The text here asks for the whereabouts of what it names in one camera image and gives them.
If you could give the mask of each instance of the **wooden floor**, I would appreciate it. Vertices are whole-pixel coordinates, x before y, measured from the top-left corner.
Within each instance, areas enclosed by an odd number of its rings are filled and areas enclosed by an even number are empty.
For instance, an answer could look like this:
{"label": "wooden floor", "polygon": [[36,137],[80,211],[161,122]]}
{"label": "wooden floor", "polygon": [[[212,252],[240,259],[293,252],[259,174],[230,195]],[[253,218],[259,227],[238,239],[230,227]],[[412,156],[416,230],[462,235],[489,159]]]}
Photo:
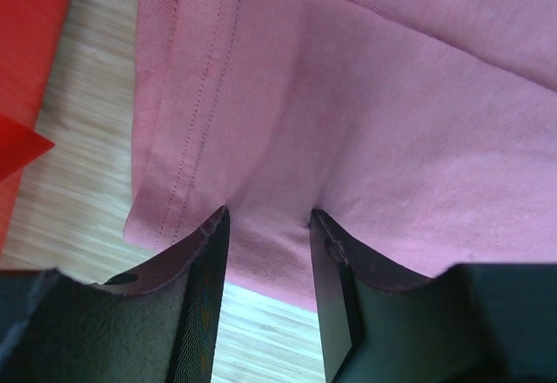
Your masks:
{"label": "wooden floor", "polygon": [[[149,258],[131,204],[137,0],[72,0],[37,131],[57,147],[25,171],[1,268],[59,266],[86,282]],[[324,381],[317,316],[227,285],[216,382]]]}

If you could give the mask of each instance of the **black mesh panel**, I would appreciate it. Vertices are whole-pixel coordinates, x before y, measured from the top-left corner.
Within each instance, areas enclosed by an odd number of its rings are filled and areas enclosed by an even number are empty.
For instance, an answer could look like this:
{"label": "black mesh panel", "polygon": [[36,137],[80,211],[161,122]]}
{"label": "black mesh panel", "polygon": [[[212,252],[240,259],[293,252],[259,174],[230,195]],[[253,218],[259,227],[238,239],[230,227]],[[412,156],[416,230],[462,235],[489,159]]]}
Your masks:
{"label": "black mesh panel", "polygon": [[191,266],[168,383],[211,381],[228,255],[228,239],[219,235]]}

